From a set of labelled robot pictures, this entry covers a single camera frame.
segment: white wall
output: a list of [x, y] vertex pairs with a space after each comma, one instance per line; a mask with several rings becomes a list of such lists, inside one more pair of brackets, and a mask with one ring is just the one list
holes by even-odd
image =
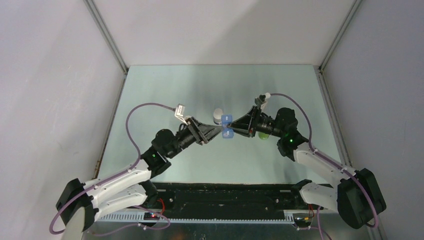
[[320, 65], [354, 0], [96, 0], [128, 65]]
[[55, 203], [93, 175], [123, 74], [82, 0], [2, 1], [0, 19], [0, 239], [59, 239]]
[[424, 1], [364, 1], [325, 69], [356, 167], [374, 172], [388, 239], [422, 239]]

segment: white cylinder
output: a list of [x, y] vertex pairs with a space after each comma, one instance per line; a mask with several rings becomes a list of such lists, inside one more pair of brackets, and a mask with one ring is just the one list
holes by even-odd
[[221, 108], [217, 108], [215, 109], [215, 111], [213, 111], [213, 122], [217, 125], [221, 125], [222, 121], [221, 121], [221, 117], [222, 115], [224, 115], [224, 112]]

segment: light green table surface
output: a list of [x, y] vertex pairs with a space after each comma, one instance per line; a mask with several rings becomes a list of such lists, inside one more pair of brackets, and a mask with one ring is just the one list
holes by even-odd
[[[137, 154], [130, 143], [125, 120], [128, 112], [141, 103], [157, 102], [170, 107], [181, 103], [190, 115], [213, 124], [215, 108], [233, 119], [246, 114], [254, 99], [263, 93], [284, 93], [294, 98], [308, 114], [313, 144], [340, 161], [335, 138], [312, 65], [176, 65], [131, 66], [113, 121], [100, 166], [104, 177], [134, 162]], [[272, 96], [265, 113], [275, 117], [281, 107], [296, 112], [302, 135], [308, 126], [289, 100]], [[157, 106], [139, 108], [131, 116], [129, 128], [143, 153], [160, 129], [174, 133], [180, 125], [173, 113]], [[193, 144], [171, 159], [172, 166], [154, 182], [224, 184], [295, 184], [303, 179], [325, 181], [306, 167], [282, 157], [276, 137], [267, 140], [235, 135], [217, 136], [210, 143]]]

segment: green ball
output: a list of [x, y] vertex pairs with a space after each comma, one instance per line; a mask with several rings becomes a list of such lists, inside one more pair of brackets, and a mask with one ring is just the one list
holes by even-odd
[[262, 140], [267, 140], [270, 137], [269, 134], [266, 134], [266, 133], [263, 133], [263, 132], [259, 132], [259, 134], [257, 136]]

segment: white vent strip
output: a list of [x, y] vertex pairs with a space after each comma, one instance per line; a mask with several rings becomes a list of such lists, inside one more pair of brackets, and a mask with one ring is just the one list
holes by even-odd
[[[154, 223], [156, 220], [144, 220], [144, 211], [116, 211], [103, 216], [98, 222], [121, 222], [121, 223]], [[285, 212], [285, 219], [188, 219], [188, 218], [170, 218], [171, 223], [205, 223], [205, 224], [293, 224], [293, 213]]]

